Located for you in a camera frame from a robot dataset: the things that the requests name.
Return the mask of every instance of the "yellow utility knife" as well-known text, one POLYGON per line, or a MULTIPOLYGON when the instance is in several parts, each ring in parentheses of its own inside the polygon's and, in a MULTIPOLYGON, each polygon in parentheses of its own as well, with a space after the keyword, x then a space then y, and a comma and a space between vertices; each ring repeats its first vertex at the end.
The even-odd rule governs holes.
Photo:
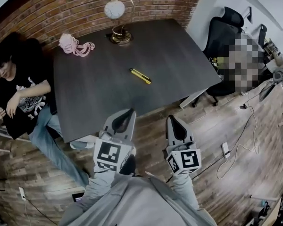
POLYGON ((136 69, 132 69, 132 68, 129 70, 131 71, 132 74, 136 75, 138 78, 142 79, 147 84, 151 84, 152 82, 151 79, 145 76, 144 74, 142 74, 141 72, 137 71, 136 69))

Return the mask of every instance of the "man's hand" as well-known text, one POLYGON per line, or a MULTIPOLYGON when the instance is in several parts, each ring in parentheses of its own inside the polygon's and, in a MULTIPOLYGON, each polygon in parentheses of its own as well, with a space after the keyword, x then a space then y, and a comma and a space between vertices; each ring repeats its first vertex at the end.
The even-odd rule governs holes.
POLYGON ((8 106, 6 107, 6 113, 10 118, 14 118, 14 115, 16 114, 17 106, 20 102, 20 93, 17 91, 13 97, 9 100, 8 106))
POLYGON ((6 115, 5 110, 3 110, 3 109, 0 107, 0 120, 2 120, 5 115, 6 115))

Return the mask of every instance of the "brick wall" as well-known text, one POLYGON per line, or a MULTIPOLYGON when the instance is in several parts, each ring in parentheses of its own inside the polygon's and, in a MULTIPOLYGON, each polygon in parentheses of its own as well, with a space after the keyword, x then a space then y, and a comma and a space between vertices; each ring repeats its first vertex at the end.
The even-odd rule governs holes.
MULTIPOLYGON (((104 14, 109 0, 20 0, 5 5, 9 14, 0 21, 0 41, 10 32, 17 31, 27 38, 37 38, 45 50, 58 45, 63 32, 75 37, 129 22, 132 6, 128 0, 121 0, 126 6, 125 14, 118 20, 111 20, 104 14)), ((135 13, 131 22, 174 18, 186 27, 198 0, 133 0, 135 13)))

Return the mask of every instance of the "power adapter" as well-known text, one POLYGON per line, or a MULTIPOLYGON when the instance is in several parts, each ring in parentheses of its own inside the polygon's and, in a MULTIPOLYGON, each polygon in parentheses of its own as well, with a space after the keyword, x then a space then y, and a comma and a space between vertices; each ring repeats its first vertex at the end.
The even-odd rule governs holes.
POLYGON ((230 157, 230 150, 228 149, 228 145, 227 142, 224 142, 222 145, 222 151, 223 151, 223 156, 225 158, 229 158, 230 157))

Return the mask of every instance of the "pink object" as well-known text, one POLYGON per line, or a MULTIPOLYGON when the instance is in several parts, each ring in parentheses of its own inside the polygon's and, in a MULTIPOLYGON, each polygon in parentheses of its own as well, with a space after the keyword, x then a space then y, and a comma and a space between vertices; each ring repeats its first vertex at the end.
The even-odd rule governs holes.
POLYGON ((94 50, 95 48, 94 43, 85 43, 83 45, 79 45, 79 40, 75 39, 69 33, 62 34, 59 42, 59 46, 66 54, 73 53, 74 55, 81 57, 85 57, 91 50, 94 50))

